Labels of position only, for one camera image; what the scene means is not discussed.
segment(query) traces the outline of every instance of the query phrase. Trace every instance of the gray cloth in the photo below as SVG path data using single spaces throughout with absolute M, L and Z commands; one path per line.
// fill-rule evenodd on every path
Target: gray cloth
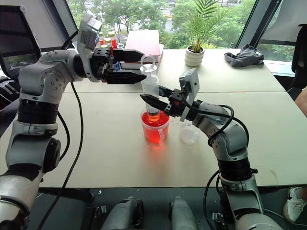
M 225 53 L 224 57 L 232 67 L 263 65 L 264 59 L 264 55 L 249 44 L 246 44 L 237 55 Z

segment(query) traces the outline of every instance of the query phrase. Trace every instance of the clear plastic tube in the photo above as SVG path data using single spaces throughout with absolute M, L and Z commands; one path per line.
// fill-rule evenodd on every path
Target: clear plastic tube
M 145 58 L 151 58 L 153 60 L 152 64 L 143 64 Z M 146 74 L 146 78 L 141 81 L 143 93 L 150 94 L 156 98 L 159 98 L 159 79 L 157 77 L 157 66 L 155 65 L 154 58 L 152 56 L 144 55 L 141 58 L 141 68 L 142 74 Z M 151 120 L 159 119 L 159 110 L 150 106 L 146 103 L 146 110 L 148 116 Z

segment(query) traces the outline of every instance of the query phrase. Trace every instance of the table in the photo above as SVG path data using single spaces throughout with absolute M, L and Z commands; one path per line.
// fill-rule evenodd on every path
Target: table
M 224 53 L 237 53 L 238 49 L 206 49 L 198 67 L 199 92 L 284 92 L 276 78 L 263 66 L 251 65 L 233 68 L 224 59 Z M 166 49 L 158 69 L 159 83 L 170 89 L 180 89 L 178 78 L 190 69 L 184 63 L 185 50 Z M 75 83 L 78 92 L 142 92 L 140 83 L 135 85 L 106 85 L 89 80 Z M 66 92 L 72 92 L 70 85 Z
M 204 134 L 194 145 L 179 140 L 178 118 L 170 118 L 164 146 L 148 144 L 140 121 L 144 102 L 138 93 L 79 93 L 79 97 L 84 143 L 68 187 L 198 187 L 217 170 Z M 246 124 L 251 167 L 260 172 L 258 185 L 307 182 L 307 119 L 287 93 L 199 93 L 197 98 L 233 107 L 235 116 Z M 79 146 L 79 109 L 73 93 L 64 93 L 59 110 L 70 130 L 71 147 L 59 166 L 44 176 L 42 187 L 62 186 Z M 11 129 L 0 139 L 0 173 L 6 171 L 4 158 Z M 61 140 L 63 151 L 66 135 L 61 124 L 55 137 Z

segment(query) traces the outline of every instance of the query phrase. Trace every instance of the robotic arm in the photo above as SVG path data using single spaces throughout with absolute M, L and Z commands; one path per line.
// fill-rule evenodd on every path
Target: robotic arm
M 59 163 L 56 134 L 59 103 L 66 85 L 88 78 L 108 84 L 133 84 L 146 78 L 136 71 L 115 70 L 117 61 L 139 61 L 135 50 L 95 49 L 101 22 L 86 15 L 78 33 L 78 52 L 56 50 L 26 66 L 19 75 L 20 106 L 7 148 L 8 170 L 0 177 L 0 229 L 24 229 L 45 173 Z
M 185 72 L 179 82 L 181 90 L 159 86 L 159 94 L 169 99 L 168 104 L 151 95 L 141 94 L 141 98 L 167 115 L 192 121 L 207 135 L 219 166 L 223 187 L 220 197 L 227 224 L 236 230 L 281 230 L 263 214 L 254 176 L 257 170 L 251 169 L 248 161 L 248 133 L 233 121 L 222 130 L 230 119 L 228 112 L 220 105 L 194 100 L 199 90 L 196 69 Z

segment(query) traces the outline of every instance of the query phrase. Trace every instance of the shoe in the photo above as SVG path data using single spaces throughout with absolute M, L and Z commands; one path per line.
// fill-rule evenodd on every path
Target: shoe
M 297 198 L 295 191 L 298 189 L 301 188 L 291 188 L 289 190 L 287 202 L 283 207 L 283 216 L 290 223 L 296 222 L 299 215 L 301 215 L 304 206 L 307 204 L 306 201 Z

